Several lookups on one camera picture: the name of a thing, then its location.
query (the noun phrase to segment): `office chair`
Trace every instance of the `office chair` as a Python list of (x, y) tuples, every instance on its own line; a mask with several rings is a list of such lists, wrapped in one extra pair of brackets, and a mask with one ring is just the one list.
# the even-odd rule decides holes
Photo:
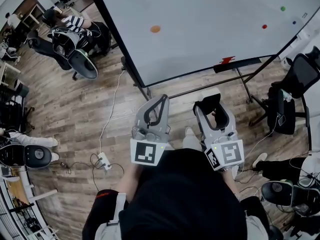
[[(251, 95), (265, 111), (264, 115), (255, 121), (250, 121), (249, 126), (254, 126), (267, 118), (270, 133), (274, 129), (280, 134), (292, 135), (295, 132), (296, 117), (305, 118), (306, 127), (310, 126), (309, 109), (306, 106), (304, 93), (320, 79), (320, 50), (313, 47), (312, 52), (305, 55), (299, 53), (282, 81), (273, 82), (268, 91), (268, 99), (259, 100)], [(302, 99), (304, 112), (296, 112), (295, 101), (284, 100), (285, 92), (292, 98)]]

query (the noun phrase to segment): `wooden floor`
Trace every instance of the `wooden floor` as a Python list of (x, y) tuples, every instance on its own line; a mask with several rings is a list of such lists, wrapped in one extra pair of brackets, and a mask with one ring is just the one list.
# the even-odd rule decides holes
[[(88, 14), (94, 20), (101, 20), (95, 8), (88, 11)], [(47, 31), (47, 27), (43, 25), (39, 32), (44, 35)], [(89, 163), (91, 154), (99, 153), (99, 136), (112, 108), (113, 94), (122, 72), (121, 51), (116, 48), (96, 62), (99, 76), (94, 81), (83, 78), (73, 81), (71, 71), (63, 71), (54, 59), (37, 54), (26, 46), (19, 53), (22, 55), (17, 66), (21, 70), (20, 78), (30, 89), (26, 98), (27, 106), (35, 108), (30, 116), (35, 130), (30, 135), (55, 137), (59, 145), (53, 150), (60, 155), (60, 160), (68, 165), (74, 162)], [(259, 64), (248, 66), (241, 69), (241, 72), (252, 72), (258, 66)], [(270, 84), (281, 80), (285, 74), (286, 71), (280, 64), (273, 62), (248, 82), (248, 88), (252, 94), (266, 98)], [(163, 93), (172, 95), (235, 76), (236, 71), (214, 74), (214, 71), (209, 69), (158, 84), (150, 89), (153, 96)], [(262, 152), (268, 153), (269, 160), (285, 160), (307, 152), (307, 131), (300, 125), (296, 127), (294, 135), (275, 133), (266, 138), (248, 156), (253, 146), (268, 132), (265, 120), (255, 127), (248, 127), (249, 120), (258, 117), (263, 111), (256, 103), (246, 103), (248, 96), (241, 80), (221, 84), (218, 88), (221, 91), (221, 100), (236, 117), (238, 136), (243, 140), (247, 155), (245, 168), (249, 168)], [(186, 126), (191, 126), (199, 135), (200, 130), (192, 107), (203, 95), (203, 92), (195, 92), (170, 101), (170, 143), (174, 148), (182, 147)], [(119, 163), (124, 169), (130, 164), (130, 137), (135, 114), (144, 102), (143, 96), (133, 87), (133, 81), (125, 72), (120, 79), (113, 117), (102, 138), (102, 151), (111, 163)], [(297, 110), (302, 111), (301, 103), (296, 103)], [(112, 189), (122, 174), (122, 169), (114, 165), (108, 171), (96, 169), (94, 178), (100, 190)], [(246, 182), (252, 175), (252, 171), (246, 171), (237, 179)], [(57, 194), (39, 201), (49, 225), (59, 230), (58, 236), (61, 239), (81, 239), (82, 228), (97, 193), (92, 169), (83, 164), (75, 164), (71, 174), (68, 174), (65, 168), (52, 165), (45, 169), (31, 170), (30, 177), (36, 194), (58, 190)], [(262, 176), (255, 175), (249, 183), (237, 183), (237, 186), (239, 190), (250, 186), (259, 188), (266, 181)], [(255, 188), (248, 188), (242, 192), (242, 196), (245, 198), (255, 193)], [(263, 202), (263, 205), (273, 224), (283, 228), (282, 224), (291, 215), (280, 212), (267, 202)]]

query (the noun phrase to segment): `black t-shirt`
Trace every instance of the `black t-shirt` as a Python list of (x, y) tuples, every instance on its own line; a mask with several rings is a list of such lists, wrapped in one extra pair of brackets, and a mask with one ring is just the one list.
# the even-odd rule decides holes
[[(96, 208), (101, 214), (91, 211), (83, 239), (90, 235), (94, 239), (103, 223), (98, 217), (108, 220), (106, 210), (112, 214), (115, 209)], [(213, 171), (205, 154), (188, 148), (166, 151), (156, 167), (144, 168), (135, 197), (120, 212), (119, 222), (123, 240), (247, 239), (246, 215), (240, 202), (222, 176)]]

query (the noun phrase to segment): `white strap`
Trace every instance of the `white strap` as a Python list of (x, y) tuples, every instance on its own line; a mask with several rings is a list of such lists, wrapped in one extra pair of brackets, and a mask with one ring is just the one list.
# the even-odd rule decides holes
[(113, 220), (110, 220), (109, 223), (113, 224), (113, 223), (119, 222), (119, 213), (124, 209), (125, 203), (126, 203), (126, 193), (118, 193), (116, 197)]

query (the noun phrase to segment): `electrical outlet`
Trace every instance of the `electrical outlet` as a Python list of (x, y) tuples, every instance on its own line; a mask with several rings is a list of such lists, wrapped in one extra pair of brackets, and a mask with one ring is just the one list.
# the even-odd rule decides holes
[(105, 152), (101, 152), (100, 154), (98, 154), (98, 157), (101, 159), (100, 162), (104, 165), (104, 168), (106, 170), (110, 170), (112, 168), (112, 166), (110, 165), (110, 162), (105, 154)]

